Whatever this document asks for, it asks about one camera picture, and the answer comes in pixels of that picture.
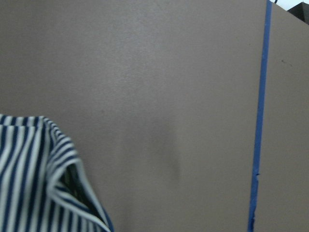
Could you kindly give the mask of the blue white striped polo shirt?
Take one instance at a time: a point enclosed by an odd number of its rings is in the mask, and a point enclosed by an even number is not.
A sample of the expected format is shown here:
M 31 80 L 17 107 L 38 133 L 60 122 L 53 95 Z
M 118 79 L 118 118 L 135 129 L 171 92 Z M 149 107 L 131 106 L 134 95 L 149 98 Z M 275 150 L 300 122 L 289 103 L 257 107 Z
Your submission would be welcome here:
M 113 231 L 74 143 L 44 116 L 0 116 L 0 229 Z

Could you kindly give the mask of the blue tape strip lengthwise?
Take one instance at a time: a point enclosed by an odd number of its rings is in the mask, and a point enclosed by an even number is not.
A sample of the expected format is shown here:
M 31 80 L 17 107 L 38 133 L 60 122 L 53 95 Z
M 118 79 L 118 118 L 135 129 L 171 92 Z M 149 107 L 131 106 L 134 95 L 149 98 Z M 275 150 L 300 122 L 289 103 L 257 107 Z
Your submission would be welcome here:
M 262 46 L 261 63 L 260 63 L 259 89 L 258 89 L 258 101 L 257 101 L 256 124 L 255 124 L 255 135 L 254 135 L 254 149 L 253 149 L 253 165 L 252 165 L 249 213 L 248 213 L 248 224 L 247 224 L 248 232 L 254 231 L 255 212 L 257 209 L 257 201 L 258 201 L 260 156 L 262 147 L 268 51 L 269 51 L 271 15 L 272 15 L 272 2 L 266 0 L 265 3 L 266 3 L 266 10 L 264 19 L 263 46 Z

